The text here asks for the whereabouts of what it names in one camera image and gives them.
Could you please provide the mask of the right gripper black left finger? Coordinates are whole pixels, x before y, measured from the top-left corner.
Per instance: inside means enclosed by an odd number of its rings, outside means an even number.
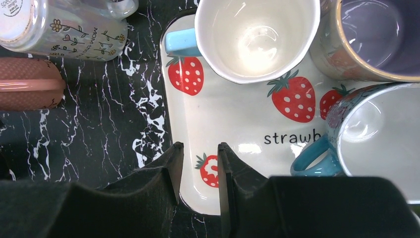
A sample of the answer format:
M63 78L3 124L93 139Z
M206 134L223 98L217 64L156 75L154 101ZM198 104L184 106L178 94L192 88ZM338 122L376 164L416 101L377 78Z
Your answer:
M1 181L3 238L166 238L183 168L184 145L102 189L78 182Z

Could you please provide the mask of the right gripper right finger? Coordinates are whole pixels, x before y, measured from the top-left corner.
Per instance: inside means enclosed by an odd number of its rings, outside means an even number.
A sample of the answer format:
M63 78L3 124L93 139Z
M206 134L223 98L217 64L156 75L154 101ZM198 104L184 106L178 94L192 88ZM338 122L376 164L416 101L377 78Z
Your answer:
M218 146L224 238L417 238L397 187L375 177L266 178Z

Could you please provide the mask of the teal blue mug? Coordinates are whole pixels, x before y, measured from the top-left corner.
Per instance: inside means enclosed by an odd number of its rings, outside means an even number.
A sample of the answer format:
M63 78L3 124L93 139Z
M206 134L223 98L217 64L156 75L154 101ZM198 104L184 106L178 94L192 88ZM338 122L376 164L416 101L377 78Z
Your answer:
M420 85L360 88L327 114L325 134L304 149L293 176L380 177L409 204L420 202Z

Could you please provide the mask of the light blue faceted mug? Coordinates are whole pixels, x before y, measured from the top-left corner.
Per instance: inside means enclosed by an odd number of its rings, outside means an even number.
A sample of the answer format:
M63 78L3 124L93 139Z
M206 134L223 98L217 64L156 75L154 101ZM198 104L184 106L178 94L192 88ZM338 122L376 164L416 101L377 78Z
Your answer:
M201 56L234 83L277 79L305 57L320 11L317 0L202 0L194 27L167 33L165 51Z

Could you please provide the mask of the brown mug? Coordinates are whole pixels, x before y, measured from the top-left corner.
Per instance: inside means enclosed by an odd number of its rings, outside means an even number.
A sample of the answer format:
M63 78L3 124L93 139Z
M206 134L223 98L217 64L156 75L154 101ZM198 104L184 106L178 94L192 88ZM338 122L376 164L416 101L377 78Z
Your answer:
M0 59L0 109L31 111L55 108L66 83L57 67L47 59Z

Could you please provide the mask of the beige pink mug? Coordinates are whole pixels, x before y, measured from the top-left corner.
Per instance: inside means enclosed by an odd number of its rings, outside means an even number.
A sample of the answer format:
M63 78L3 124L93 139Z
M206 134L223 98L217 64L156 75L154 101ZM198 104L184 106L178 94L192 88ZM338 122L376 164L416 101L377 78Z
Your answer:
M420 3L330 0L310 55L337 80L418 82Z

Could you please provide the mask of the white floral mug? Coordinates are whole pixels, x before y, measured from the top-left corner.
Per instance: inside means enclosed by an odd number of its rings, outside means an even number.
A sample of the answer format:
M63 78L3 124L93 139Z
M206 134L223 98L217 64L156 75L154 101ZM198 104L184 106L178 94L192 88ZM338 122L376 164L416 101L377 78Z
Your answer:
M10 51L109 61L128 39L137 0L2 0L0 45Z

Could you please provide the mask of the strawberry print white tray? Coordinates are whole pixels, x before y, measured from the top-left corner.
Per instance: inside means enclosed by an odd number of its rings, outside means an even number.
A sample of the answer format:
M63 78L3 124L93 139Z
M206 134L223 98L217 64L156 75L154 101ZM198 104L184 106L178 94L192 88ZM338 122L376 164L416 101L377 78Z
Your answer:
M324 134L326 108L367 85L329 78L310 55L273 85L230 82L204 58L180 58L165 45L161 63L171 137L184 144L181 198L206 215L220 214L220 143L266 177L287 176L301 151Z

